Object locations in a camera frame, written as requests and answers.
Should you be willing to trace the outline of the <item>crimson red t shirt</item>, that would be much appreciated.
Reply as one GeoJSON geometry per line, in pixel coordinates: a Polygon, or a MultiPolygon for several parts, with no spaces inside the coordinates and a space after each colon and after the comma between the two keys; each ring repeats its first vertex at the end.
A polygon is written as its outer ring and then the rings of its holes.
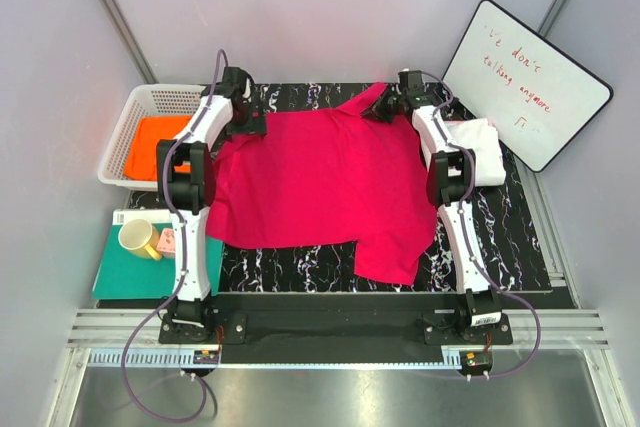
{"type": "Polygon", "coordinates": [[[270,113],[265,135],[226,142],[207,235],[242,249],[352,242],[356,275],[412,285],[437,214],[410,122],[361,115],[385,89],[375,83],[334,108],[270,113]]]}

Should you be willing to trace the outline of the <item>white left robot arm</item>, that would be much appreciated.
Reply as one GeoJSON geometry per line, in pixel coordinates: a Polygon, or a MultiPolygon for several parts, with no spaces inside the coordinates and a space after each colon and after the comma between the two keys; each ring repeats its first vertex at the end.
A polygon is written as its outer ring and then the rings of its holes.
{"type": "Polygon", "coordinates": [[[255,82],[240,67],[223,69],[199,107],[173,139],[156,147],[158,194],[170,212],[174,230],[176,280],[163,305],[163,328],[181,331],[196,343],[215,333],[211,281],[206,261],[205,228],[215,197],[211,149],[220,134],[266,132],[262,107],[253,98],[255,82]]]}

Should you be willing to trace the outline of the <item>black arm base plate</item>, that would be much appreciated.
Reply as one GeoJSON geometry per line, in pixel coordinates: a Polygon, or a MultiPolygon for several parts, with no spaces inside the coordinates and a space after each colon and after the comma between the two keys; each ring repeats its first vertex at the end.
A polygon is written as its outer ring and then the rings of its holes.
{"type": "Polygon", "coordinates": [[[197,344],[221,340],[239,345],[290,335],[294,338],[387,337],[428,345],[507,346],[513,343],[508,316],[487,335],[466,341],[451,327],[457,307],[453,293],[249,294],[223,293],[212,299],[215,329],[167,331],[159,340],[197,344]]]}

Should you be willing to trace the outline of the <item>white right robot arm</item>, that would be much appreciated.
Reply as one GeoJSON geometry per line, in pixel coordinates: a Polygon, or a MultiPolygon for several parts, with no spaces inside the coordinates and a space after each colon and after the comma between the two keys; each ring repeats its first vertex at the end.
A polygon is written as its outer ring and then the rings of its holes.
{"type": "Polygon", "coordinates": [[[487,119],[447,122],[442,111],[454,101],[450,89],[437,102],[426,92],[421,70],[399,72],[399,86],[387,87],[362,116],[389,124],[400,115],[418,133],[428,163],[427,196],[445,227],[456,269],[457,307],[452,329],[466,343],[476,343],[499,325],[502,308],[497,288],[487,280],[473,218],[472,196],[478,187],[506,180],[497,128],[487,119]]]}

